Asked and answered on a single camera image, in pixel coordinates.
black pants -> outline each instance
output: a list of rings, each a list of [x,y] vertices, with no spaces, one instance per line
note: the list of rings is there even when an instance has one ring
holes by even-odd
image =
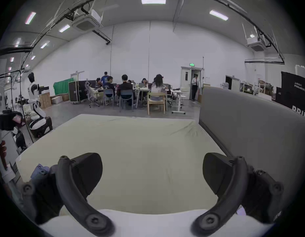
[[[197,85],[192,85],[192,99],[195,100],[195,95],[196,95],[196,92],[197,92]]]

white mattress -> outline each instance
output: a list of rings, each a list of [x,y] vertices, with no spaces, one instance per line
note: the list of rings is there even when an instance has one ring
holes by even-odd
[[[95,209],[167,214],[210,209],[217,201],[203,178],[207,152],[222,153],[190,119],[81,114],[57,127],[17,158],[23,180],[37,164],[52,166],[62,155],[96,152],[103,175],[88,203]]]

white sheet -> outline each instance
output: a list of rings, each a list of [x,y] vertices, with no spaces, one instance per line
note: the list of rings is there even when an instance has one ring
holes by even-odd
[[[193,237],[190,226],[207,210],[193,210],[174,214],[143,215],[113,210],[100,210],[111,219],[115,232],[111,237]],[[93,237],[71,216],[60,216],[40,226],[54,237]],[[260,237],[272,227],[249,216],[234,214],[210,237]]]
[[[96,152],[103,175],[88,203],[95,209],[166,214],[210,209],[217,200],[203,178],[207,152],[222,153],[190,119],[81,114],[35,142],[17,159],[24,181],[37,164]]]

gray headboard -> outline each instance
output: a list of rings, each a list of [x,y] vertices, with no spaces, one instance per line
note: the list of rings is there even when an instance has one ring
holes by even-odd
[[[205,87],[199,124],[228,156],[244,156],[284,185],[288,206],[305,177],[305,118],[275,102]]]

man in blue shirt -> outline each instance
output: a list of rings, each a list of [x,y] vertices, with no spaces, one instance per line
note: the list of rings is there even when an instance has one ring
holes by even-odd
[[[104,85],[108,81],[108,73],[104,72],[104,76],[101,78],[101,82]]]

